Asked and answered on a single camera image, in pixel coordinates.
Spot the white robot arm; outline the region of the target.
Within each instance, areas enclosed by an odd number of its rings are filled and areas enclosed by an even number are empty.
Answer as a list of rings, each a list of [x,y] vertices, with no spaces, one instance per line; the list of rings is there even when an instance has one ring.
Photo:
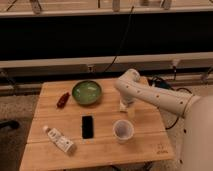
[[[213,171],[213,95],[194,94],[153,87],[139,82],[140,74],[128,69],[115,81],[121,104],[134,99],[159,107],[185,119],[182,161],[179,171]]]

